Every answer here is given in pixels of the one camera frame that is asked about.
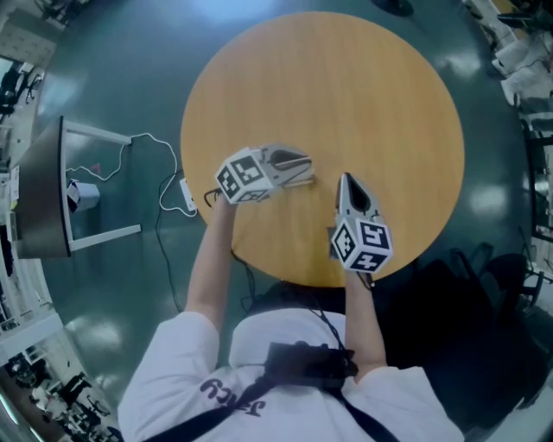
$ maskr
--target person's right arm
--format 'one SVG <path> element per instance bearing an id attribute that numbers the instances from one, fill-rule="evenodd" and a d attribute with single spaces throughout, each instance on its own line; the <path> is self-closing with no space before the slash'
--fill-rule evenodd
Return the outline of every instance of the person's right arm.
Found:
<path id="1" fill-rule="evenodd" d="M 346 347 L 354 350 L 359 382 L 371 370 L 386 366 L 386 352 L 372 292 L 355 272 L 346 272 Z"/>

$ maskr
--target shirt sleeve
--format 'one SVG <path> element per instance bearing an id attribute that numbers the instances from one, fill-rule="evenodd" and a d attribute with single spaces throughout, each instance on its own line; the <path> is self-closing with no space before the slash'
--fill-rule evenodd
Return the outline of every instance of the shirt sleeve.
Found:
<path id="1" fill-rule="evenodd" d="M 401 441 L 464 440 L 420 367 L 374 369 L 344 394 L 352 405 L 370 414 Z"/>
<path id="2" fill-rule="evenodd" d="M 124 440 L 145 440 L 182 423 L 191 395 L 213 373 L 218 351 L 219 334 L 200 313 L 161 323 L 118 408 Z"/>

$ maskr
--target round wooden table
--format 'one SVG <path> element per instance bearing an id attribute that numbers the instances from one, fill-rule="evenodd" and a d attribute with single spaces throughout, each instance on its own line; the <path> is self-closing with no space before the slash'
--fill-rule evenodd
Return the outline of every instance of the round wooden table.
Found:
<path id="1" fill-rule="evenodd" d="M 223 160 L 282 142 L 314 163 L 316 182 L 238 209 L 233 248 L 276 278 L 344 282 L 328 257 L 338 179 L 350 172 L 377 195 L 395 255 L 377 278 L 435 240 L 461 190 L 461 124 L 446 86 L 408 43 L 353 16 L 308 12 L 246 30 L 208 63 L 181 130 L 184 174 L 201 216 Z"/>

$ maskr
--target white desk leg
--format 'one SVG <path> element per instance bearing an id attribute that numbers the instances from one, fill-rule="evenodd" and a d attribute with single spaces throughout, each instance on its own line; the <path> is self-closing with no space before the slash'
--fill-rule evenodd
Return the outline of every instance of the white desk leg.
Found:
<path id="1" fill-rule="evenodd" d="M 110 230 L 104 233 L 99 233 L 98 235 L 92 235 L 91 237 L 69 241 L 69 249 L 73 252 L 75 250 L 84 249 L 85 247 L 90 247 L 91 245 L 105 243 L 106 241 L 111 241 L 112 239 L 126 237 L 127 235 L 138 233 L 141 230 L 142 227 L 140 224 L 124 227 L 123 229 Z"/>
<path id="2" fill-rule="evenodd" d="M 132 143 L 132 139 L 130 138 L 130 136 L 108 132 L 107 130 L 96 129 L 92 126 L 85 126 L 84 124 L 72 123 L 65 119 L 63 120 L 63 129 L 70 134 L 91 136 L 93 138 L 98 138 L 99 140 L 104 140 L 106 142 L 115 142 L 117 144 Z"/>

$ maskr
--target floor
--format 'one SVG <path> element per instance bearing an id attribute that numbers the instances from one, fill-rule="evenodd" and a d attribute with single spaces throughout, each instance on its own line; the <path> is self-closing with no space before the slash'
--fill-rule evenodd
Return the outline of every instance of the floor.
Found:
<path id="1" fill-rule="evenodd" d="M 178 155 L 192 85 L 232 37 L 271 17 L 305 10 L 360 16 L 404 38 L 432 64 L 461 118 L 466 148 L 461 196 L 444 231 L 419 259 L 421 265 L 448 258 L 453 247 L 471 256 L 483 241 L 496 255 L 519 251 L 518 227 L 530 234 L 528 166 L 517 113 L 492 74 L 486 40 L 457 0 L 413 4 L 415 15 L 398 18 L 368 0 L 96 0 L 67 30 L 51 60 L 36 133 L 62 114 L 122 134 L 152 132 L 172 143 Z M 104 176 L 117 160 L 117 146 L 82 140 L 75 140 L 69 155 L 71 167 L 94 166 Z M 86 371 L 112 404 L 121 398 L 157 324 L 176 313 L 154 230 L 158 186 L 172 167 L 165 147 L 135 141 L 123 153 L 123 171 L 99 186 L 97 210 L 73 218 L 73 232 L 78 237 L 135 223 L 143 232 L 83 249 L 71 259 L 43 262 L 56 309 Z M 167 204 L 182 203 L 175 186 Z M 181 304 L 204 229 L 200 217 L 162 215 L 162 240 Z M 385 292 L 409 279 L 410 272 L 400 270 L 379 286 Z M 259 292 L 272 283 L 258 272 L 256 279 Z M 221 360 L 242 317 L 239 299 L 245 290 L 244 271 L 235 265 Z"/>

